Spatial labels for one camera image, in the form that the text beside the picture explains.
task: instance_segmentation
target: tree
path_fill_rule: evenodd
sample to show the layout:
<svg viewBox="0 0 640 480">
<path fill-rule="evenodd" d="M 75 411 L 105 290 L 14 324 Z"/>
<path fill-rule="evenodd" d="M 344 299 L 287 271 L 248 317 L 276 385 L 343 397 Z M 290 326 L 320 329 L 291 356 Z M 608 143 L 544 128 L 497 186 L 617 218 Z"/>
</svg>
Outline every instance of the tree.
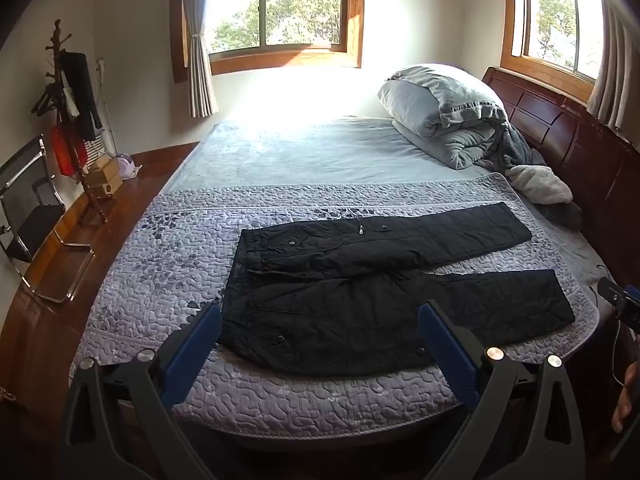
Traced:
<svg viewBox="0 0 640 480">
<path fill-rule="evenodd" d="M 268 44 L 340 43 L 342 0 L 266 0 Z M 225 20 L 214 30 L 211 46 L 217 52 L 256 46 L 259 37 L 259 0 Z"/>
<path fill-rule="evenodd" d="M 575 1 L 573 0 L 539 0 L 540 8 L 538 9 L 538 43 L 540 44 L 540 57 L 546 59 L 550 54 L 552 60 L 562 61 L 562 53 L 556 48 L 552 42 L 552 31 L 557 30 L 564 36 L 574 37 L 572 45 L 575 48 L 576 34 L 576 14 Z M 565 59 L 564 63 L 567 67 L 573 68 L 575 60 L 575 51 L 573 59 Z"/>
</svg>

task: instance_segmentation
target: hand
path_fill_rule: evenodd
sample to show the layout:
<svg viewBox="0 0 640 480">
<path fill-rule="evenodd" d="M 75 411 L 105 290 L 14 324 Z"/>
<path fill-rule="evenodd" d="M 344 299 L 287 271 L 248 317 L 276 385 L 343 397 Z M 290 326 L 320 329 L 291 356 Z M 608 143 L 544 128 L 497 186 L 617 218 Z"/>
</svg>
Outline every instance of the hand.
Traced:
<svg viewBox="0 0 640 480">
<path fill-rule="evenodd" d="M 613 414 L 613 420 L 611 421 L 613 431 L 616 433 L 620 433 L 624 429 L 625 419 L 629 416 L 629 413 L 631 413 L 631 388 L 636 382 L 637 374 L 637 363 L 633 363 L 626 369 L 625 387 L 622 389 L 618 406 Z"/>
</svg>

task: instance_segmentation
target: quilted bedspread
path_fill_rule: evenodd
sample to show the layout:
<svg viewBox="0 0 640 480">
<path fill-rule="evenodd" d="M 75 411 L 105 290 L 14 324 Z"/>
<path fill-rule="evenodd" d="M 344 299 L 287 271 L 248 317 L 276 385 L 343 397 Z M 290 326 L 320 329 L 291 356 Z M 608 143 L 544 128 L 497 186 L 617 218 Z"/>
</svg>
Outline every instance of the quilted bedspread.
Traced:
<svg viewBox="0 0 640 480">
<path fill-rule="evenodd" d="M 157 348 L 186 317 L 190 301 L 216 300 L 224 289 L 242 229 L 283 222 L 420 216 L 505 202 L 533 234 L 529 242 L 433 272 L 555 269 L 576 321 L 506 349 L 518 360 L 566 356 L 598 325 L 555 246 L 503 176 L 412 184 L 338 184 L 179 190 L 151 203 L 127 239 L 89 314 L 70 374 L 92 356 L 100 364 Z M 175 416 L 227 433 L 276 439 L 357 436 L 413 424 L 457 404 L 438 367 L 377 377 L 277 374 L 218 346 Z"/>
</svg>

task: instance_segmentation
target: black coat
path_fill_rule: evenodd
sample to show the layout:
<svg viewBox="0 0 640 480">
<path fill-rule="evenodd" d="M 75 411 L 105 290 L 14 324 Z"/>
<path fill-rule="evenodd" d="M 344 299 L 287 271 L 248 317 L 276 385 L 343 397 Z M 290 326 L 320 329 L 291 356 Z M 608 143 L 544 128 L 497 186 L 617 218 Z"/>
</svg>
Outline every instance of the black coat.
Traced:
<svg viewBox="0 0 640 480">
<path fill-rule="evenodd" d="M 504 203 L 243 230 L 220 342 L 281 372 L 360 376 L 433 363 L 417 328 L 428 300 L 486 345 L 558 330 L 575 318 L 553 270 L 424 272 L 530 238 Z"/>
<path fill-rule="evenodd" d="M 101 129 L 102 122 L 95 105 L 94 89 L 91 86 L 86 56 L 79 52 L 62 51 L 60 65 L 74 93 L 74 101 L 80 112 L 80 116 L 76 119 L 78 131 L 84 140 L 95 140 L 97 136 L 94 124 L 96 128 Z"/>
</svg>

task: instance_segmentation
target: window frame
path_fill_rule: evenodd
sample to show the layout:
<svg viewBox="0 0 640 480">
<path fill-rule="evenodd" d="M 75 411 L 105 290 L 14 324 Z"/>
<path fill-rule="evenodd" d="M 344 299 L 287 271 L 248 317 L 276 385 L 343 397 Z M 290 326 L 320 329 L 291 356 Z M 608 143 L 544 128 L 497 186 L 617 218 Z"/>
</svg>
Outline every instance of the window frame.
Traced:
<svg viewBox="0 0 640 480">
<path fill-rule="evenodd" d="M 528 43 L 530 40 L 530 6 L 531 0 L 525 0 L 525 7 L 527 10 L 524 21 L 525 35 L 522 41 L 523 53 L 528 52 Z M 525 56 L 524 54 L 521 54 L 520 56 L 513 55 L 515 17 L 516 0 L 505 0 L 504 39 L 502 42 L 500 66 L 507 70 L 511 70 L 512 72 L 517 72 L 538 81 L 542 81 L 543 83 L 570 95 L 574 99 L 586 103 L 593 92 L 593 86 L 595 83 L 593 79 L 579 72 L 572 72 L 562 66 L 537 57 Z M 579 41 L 579 18 L 577 26 L 577 41 Z M 579 44 L 576 46 L 576 49 L 578 53 L 580 49 Z M 575 64 L 577 64 L 577 61 L 578 55 L 576 55 Z"/>
<path fill-rule="evenodd" d="M 265 4 L 260 11 L 265 12 Z M 340 44 L 327 48 L 312 44 L 266 44 L 266 23 L 260 20 L 261 46 L 210 54 L 213 75 L 285 65 L 361 68 L 364 0 L 342 0 Z M 170 0 L 170 34 L 174 81 L 188 78 L 187 31 L 182 0 Z"/>
</svg>

